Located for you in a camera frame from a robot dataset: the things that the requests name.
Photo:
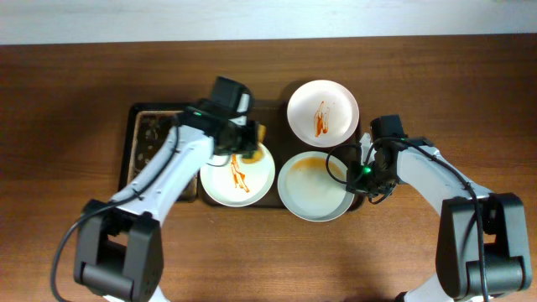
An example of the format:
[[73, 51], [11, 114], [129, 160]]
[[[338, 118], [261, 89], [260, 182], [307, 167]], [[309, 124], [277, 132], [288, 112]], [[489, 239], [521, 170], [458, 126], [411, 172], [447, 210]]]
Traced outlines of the yellow green scrub sponge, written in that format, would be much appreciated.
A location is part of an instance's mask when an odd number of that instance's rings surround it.
[[259, 162], [263, 158], [264, 153], [263, 153], [263, 149], [262, 149], [262, 142], [263, 142], [263, 140], [265, 138], [265, 135], [266, 135], [266, 127], [264, 125], [259, 125], [258, 126], [258, 148], [253, 153], [251, 158], [249, 158], [249, 159], [247, 159], [245, 157], [241, 158], [241, 161], [244, 164], [255, 164], [255, 163]]

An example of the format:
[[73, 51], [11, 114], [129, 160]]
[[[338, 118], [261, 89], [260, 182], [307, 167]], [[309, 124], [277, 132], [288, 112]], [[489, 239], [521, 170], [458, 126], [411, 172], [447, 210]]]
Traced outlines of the grey-white plate with ketchup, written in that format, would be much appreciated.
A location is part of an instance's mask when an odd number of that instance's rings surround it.
[[297, 154], [279, 171], [279, 198], [301, 219], [331, 221], [347, 212], [355, 200], [342, 183], [346, 177], [347, 166], [334, 156], [319, 151]]

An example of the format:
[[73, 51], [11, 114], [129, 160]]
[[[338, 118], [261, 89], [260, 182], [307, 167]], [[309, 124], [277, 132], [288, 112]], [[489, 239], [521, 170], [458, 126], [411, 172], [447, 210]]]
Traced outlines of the white plate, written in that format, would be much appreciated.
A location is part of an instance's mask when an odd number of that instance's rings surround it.
[[347, 141], [357, 130], [360, 112], [353, 94], [329, 80], [309, 81], [290, 97], [287, 119], [304, 143], [329, 148]]
[[261, 200], [274, 182], [275, 163], [262, 143], [258, 151], [261, 158], [248, 164], [240, 154], [215, 156], [200, 170], [203, 190], [223, 206], [244, 207]]

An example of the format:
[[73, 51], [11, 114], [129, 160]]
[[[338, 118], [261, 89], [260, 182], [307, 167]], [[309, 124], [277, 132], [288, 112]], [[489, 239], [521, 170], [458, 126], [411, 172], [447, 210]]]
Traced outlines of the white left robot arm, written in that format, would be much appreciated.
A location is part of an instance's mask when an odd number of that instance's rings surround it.
[[108, 202], [90, 200], [78, 223], [74, 280], [109, 300], [163, 301], [161, 228], [171, 207], [215, 155], [251, 155], [258, 123], [253, 94], [218, 77], [211, 95], [171, 119], [168, 135], [142, 171]]

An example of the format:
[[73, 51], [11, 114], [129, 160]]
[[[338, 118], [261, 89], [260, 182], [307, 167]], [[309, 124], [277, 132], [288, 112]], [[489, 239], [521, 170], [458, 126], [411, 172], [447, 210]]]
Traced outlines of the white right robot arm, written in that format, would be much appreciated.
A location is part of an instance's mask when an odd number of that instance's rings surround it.
[[350, 164], [346, 190], [377, 205], [397, 185], [417, 190], [440, 216], [435, 274], [398, 301], [489, 301], [530, 287], [524, 204], [494, 193], [445, 160], [427, 138], [411, 138], [397, 115], [370, 123]]

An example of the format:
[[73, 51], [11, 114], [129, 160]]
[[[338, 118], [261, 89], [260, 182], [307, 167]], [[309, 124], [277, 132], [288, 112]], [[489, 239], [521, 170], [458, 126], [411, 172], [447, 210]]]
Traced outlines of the dark brown serving tray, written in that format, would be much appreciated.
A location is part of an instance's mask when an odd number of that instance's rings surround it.
[[[277, 190], [277, 178], [280, 169], [285, 162], [291, 159], [296, 154], [300, 154], [306, 151], [321, 151], [328, 153], [330, 148], [317, 148], [310, 146], [307, 143], [301, 141], [293, 133], [287, 120], [287, 103], [280, 104], [276, 107], [276, 104], [269, 104], [269, 102], [261, 101], [261, 105], [254, 105], [253, 110], [248, 114], [248, 118], [259, 122], [267, 128], [266, 136], [263, 144], [268, 148], [268, 151], [273, 156], [276, 168], [276, 175], [274, 183], [268, 193], [259, 201], [247, 206], [248, 208], [261, 208], [261, 209], [279, 209], [285, 210], [284, 203], [279, 198]], [[360, 122], [357, 125], [357, 129], [354, 134], [346, 140], [343, 144], [356, 144], [362, 135]], [[331, 159], [340, 159], [344, 164], [350, 164], [351, 161], [357, 160], [357, 151], [351, 148], [340, 147], [331, 156]], [[206, 192], [201, 180], [197, 181], [197, 197], [199, 200], [207, 204], [208, 206], [221, 207], [223, 205], [213, 200]], [[352, 201], [350, 208], [347, 212], [357, 211], [364, 203], [364, 197], [356, 196]]]

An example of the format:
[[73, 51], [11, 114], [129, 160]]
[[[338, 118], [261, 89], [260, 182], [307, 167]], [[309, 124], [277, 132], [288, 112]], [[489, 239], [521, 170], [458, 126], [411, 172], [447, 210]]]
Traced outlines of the black tray with soapy water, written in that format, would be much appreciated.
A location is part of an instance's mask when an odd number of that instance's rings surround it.
[[173, 117], [189, 103], [135, 103], [128, 113], [118, 189], [145, 168], [168, 137]]

